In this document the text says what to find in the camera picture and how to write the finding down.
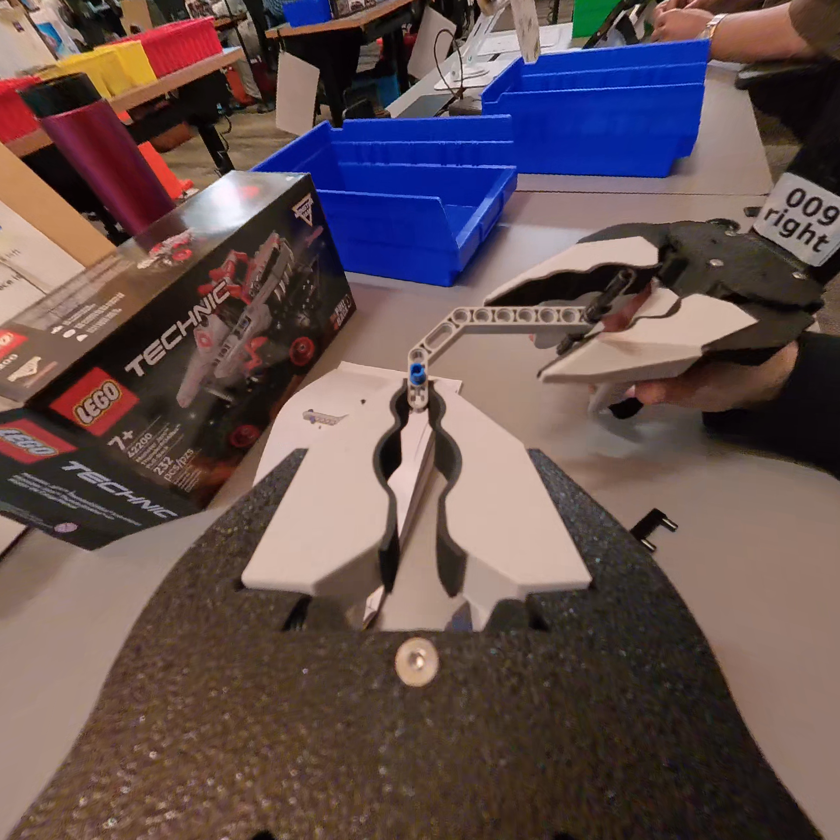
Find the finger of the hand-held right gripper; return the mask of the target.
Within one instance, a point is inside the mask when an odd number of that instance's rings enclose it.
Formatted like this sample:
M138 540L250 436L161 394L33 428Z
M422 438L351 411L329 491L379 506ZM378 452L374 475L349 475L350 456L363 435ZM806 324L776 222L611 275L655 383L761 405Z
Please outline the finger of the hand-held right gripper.
M658 265L658 248L644 238L617 238L577 243L493 290L489 307L530 307L547 302L574 302L606 289L624 268L649 277Z
M594 328L584 341L544 367L541 383L633 384L677 376L704 349L757 324L739 306L693 294L656 289L622 331Z

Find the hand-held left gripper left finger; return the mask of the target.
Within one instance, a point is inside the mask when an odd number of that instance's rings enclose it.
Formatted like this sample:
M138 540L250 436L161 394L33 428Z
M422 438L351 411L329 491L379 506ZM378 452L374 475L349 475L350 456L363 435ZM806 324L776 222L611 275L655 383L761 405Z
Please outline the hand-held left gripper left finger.
M343 610L380 586L393 591L401 550L389 480L407 420L406 381L389 381L307 451L241 574L244 587Z

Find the black toy axle pin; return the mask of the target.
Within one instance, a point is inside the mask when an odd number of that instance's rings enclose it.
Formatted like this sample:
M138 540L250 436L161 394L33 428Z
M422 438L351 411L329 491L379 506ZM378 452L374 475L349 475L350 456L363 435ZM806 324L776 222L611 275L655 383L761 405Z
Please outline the black toy axle pin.
M592 328L609 314L616 299L621 297L633 285L637 273L635 269L620 269L607 284L603 291L595 293L584 305L581 304L580 320L585 324L583 331L566 335L556 348L557 356L561 357L570 352L577 343L583 340Z

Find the grey angled toy beam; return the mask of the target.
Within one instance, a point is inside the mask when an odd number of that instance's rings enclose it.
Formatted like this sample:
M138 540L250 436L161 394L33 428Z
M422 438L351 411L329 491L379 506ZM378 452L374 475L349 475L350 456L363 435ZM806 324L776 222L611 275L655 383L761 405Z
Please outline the grey angled toy beam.
M581 333L581 306L540 305L537 307L468 307L456 308L420 339L407 355L406 399L414 413L427 410L430 392L429 368L456 341L472 334L526 334L542 341L544 349L556 348L563 338ZM427 382L414 387L408 381L411 363L425 364Z

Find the another person's forearm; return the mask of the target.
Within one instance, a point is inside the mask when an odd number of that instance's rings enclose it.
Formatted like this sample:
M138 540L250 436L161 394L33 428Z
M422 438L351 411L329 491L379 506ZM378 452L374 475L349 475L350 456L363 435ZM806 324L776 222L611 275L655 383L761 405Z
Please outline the another person's forearm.
M839 2L793 1L727 13L710 39L713 60L748 64L839 58Z

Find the person's right forearm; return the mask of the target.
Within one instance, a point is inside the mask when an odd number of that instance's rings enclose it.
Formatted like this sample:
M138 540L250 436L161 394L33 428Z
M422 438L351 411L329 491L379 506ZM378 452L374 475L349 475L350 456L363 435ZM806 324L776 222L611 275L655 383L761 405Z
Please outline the person's right forearm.
M712 436L839 478L839 338L805 332L790 377L769 402L704 413Z

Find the grey desk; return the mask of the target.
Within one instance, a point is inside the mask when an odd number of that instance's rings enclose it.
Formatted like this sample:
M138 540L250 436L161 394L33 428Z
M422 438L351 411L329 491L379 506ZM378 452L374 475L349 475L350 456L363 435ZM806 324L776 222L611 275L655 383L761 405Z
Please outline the grey desk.
M662 182L527 175L453 288L351 275L358 311L311 372L340 362L403 368L407 350L458 305L612 224L736 218L770 172L734 66L714 63L694 153ZM617 424L586 417L579 387L536 382L527 338L467 337L433 367L479 410L541 449L623 525L659 508L678 524L656 560L694 611L777 774L838 838L838 482L712 441L696 415L649 408ZM2 561L2 838L62 764L118 651L192 542L266 469L265 435L212 506L85 552L42 532Z

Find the white instruction booklet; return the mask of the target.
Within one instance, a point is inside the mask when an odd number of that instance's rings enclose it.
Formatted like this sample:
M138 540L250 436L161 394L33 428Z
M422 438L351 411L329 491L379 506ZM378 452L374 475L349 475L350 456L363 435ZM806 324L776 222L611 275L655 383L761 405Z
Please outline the white instruction booklet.
M318 445L327 434L366 398L390 381L403 378L401 373L359 364L342 362L339 367L304 387L280 410L268 433L267 443L259 460L255 483L269 474L297 450L307 451ZM402 430L402 463L389 480L397 500L400 542L411 534L427 479L433 470L431 431L423 417L408 420ZM449 600L434 581L430 561L414 560L395 581L393 591L385 597L383 587L366 599L349 607L351 621L362 623L377 607L384 609L380 617L383 629L443 629L464 600Z

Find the black tablet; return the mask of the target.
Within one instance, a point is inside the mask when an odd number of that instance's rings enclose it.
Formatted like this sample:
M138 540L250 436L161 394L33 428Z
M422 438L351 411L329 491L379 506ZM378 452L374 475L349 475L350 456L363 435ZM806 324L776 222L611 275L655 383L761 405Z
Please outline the black tablet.
M392 116L396 119L431 119L436 117L477 117L481 115L480 100L472 97L456 98L448 93L426 94L408 104Z

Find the hanging paper tag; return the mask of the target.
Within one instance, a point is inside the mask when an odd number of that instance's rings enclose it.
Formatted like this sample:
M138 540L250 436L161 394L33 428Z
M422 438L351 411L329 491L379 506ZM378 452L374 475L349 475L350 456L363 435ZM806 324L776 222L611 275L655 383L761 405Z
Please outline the hanging paper tag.
M535 1L510 1L514 30L525 64L535 63L541 55L540 24Z

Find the white laptop stand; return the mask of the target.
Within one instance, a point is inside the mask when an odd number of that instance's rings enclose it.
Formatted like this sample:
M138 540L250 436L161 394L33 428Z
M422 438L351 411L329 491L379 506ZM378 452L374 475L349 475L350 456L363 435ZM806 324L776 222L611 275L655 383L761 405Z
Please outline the white laptop stand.
M501 69L493 69L493 56L521 52L518 28L506 35L494 35L499 20L512 6L512 2L495 2L492 11L481 11L465 43L457 50L452 70L437 70L436 91L447 90L455 95L462 90L483 88L501 73Z

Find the green plastic holder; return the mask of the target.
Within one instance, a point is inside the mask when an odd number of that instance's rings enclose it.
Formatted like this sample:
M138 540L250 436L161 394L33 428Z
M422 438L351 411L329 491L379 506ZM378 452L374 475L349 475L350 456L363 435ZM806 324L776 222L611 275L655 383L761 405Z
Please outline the green plastic holder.
M572 38L589 38L609 18L617 7L621 12L633 8L638 1L574 1L572 13Z

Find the black printed toy box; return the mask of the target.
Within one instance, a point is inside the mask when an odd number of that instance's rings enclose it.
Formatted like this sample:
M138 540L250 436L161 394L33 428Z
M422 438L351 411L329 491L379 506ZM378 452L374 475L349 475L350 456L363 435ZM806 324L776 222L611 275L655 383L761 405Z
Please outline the black printed toy box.
M354 310L310 174L227 174L2 321L2 518L96 550L204 510Z

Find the brown board with instruction sheets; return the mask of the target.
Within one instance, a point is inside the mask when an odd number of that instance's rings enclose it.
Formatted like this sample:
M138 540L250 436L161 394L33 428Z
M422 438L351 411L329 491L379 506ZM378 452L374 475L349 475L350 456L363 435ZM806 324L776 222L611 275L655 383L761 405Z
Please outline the brown board with instruction sheets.
M113 250L103 234L2 145L2 324Z

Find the maroon tumbler with black lid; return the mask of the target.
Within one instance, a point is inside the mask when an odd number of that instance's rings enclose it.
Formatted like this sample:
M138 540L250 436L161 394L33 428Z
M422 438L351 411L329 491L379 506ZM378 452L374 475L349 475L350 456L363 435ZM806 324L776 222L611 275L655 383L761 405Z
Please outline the maroon tumbler with black lid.
M175 210L117 113L83 72L20 93L43 131L109 214L135 237Z

